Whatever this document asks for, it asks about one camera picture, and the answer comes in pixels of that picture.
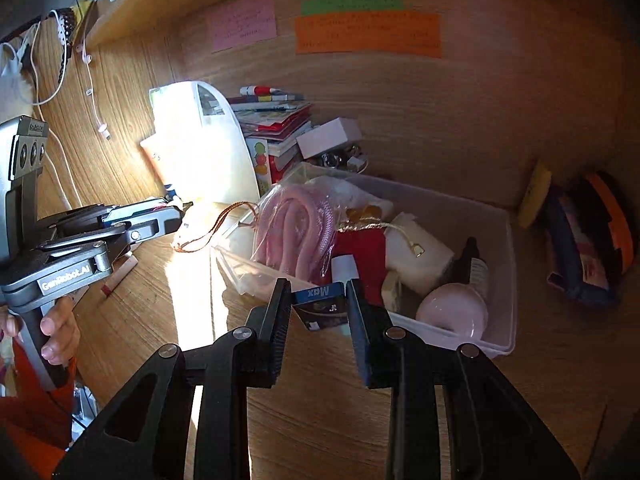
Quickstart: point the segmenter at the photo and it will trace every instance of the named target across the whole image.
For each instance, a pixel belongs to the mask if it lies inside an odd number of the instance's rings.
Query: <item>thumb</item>
[[[0,328],[9,336],[16,337],[20,328],[18,327],[18,320],[7,311],[0,312]]]

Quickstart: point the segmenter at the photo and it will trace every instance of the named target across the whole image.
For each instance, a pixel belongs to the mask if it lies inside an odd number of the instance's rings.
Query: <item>brown string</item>
[[[194,238],[193,240],[189,240],[188,242],[184,242],[184,243],[181,243],[181,244],[176,244],[174,242],[172,244],[172,247],[174,248],[174,251],[176,251],[177,253],[197,253],[198,251],[203,250],[205,247],[207,247],[209,245],[211,239],[213,238],[213,235],[216,234],[218,232],[218,230],[222,227],[222,224],[225,222],[226,217],[229,215],[229,213],[231,213],[234,209],[236,209],[236,208],[238,208],[240,206],[243,206],[243,205],[248,206],[249,209],[251,209],[251,212],[254,214],[255,217],[258,216],[258,205],[257,204],[255,204],[253,202],[234,202],[232,205],[230,205],[229,207],[224,209],[218,215],[218,219],[216,220],[215,224],[213,224],[213,227],[208,232],[204,233],[202,236],[199,236],[198,238]],[[185,247],[188,246],[189,244],[193,244],[194,242],[202,240],[203,238],[207,238],[207,241],[204,243],[204,245],[202,247],[199,247],[199,248],[194,249],[194,250],[185,249]]]

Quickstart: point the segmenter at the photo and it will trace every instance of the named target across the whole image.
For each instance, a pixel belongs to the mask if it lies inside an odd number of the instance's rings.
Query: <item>pink round object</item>
[[[482,296],[462,283],[447,283],[435,289],[422,300],[415,315],[420,322],[471,339],[482,337],[488,317]]]

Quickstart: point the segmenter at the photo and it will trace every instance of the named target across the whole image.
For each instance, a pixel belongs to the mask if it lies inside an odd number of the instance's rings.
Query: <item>green sticky note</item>
[[[354,10],[403,10],[402,0],[307,0],[302,15],[351,12]]]

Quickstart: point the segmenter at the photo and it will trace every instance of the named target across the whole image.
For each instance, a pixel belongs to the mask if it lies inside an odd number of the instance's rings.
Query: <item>yellow sponge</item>
[[[549,168],[539,160],[531,174],[527,192],[524,194],[518,212],[518,224],[523,229],[527,229],[533,224],[543,203],[545,203],[546,194],[551,186],[551,176]]]

